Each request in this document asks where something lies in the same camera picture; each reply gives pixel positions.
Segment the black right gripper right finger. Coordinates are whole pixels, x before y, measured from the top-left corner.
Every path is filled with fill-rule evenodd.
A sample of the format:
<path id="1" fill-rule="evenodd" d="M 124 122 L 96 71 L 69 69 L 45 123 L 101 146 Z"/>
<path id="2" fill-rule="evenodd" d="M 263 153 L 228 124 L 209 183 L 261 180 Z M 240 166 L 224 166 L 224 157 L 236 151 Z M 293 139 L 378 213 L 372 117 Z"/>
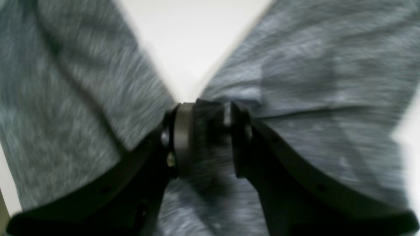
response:
<path id="1" fill-rule="evenodd" d="M 407 236 L 419 222 L 408 208 L 341 184 L 296 153 L 274 130 L 232 102 L 237 178 L 257 190 L 271 236 Z"/>

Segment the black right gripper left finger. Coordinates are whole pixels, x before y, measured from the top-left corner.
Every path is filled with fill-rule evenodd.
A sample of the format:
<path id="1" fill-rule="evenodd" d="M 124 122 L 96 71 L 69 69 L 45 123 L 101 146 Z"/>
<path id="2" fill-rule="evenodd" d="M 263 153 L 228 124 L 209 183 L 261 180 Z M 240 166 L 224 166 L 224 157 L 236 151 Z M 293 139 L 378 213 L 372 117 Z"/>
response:
<path id="1" fill-rule="evenodd" d="M 165 188 L 192 171 L 195 103 L 178 104 L 120 163 L 52 203 L 19 213 L 9 236 L 151 236 Z"/>

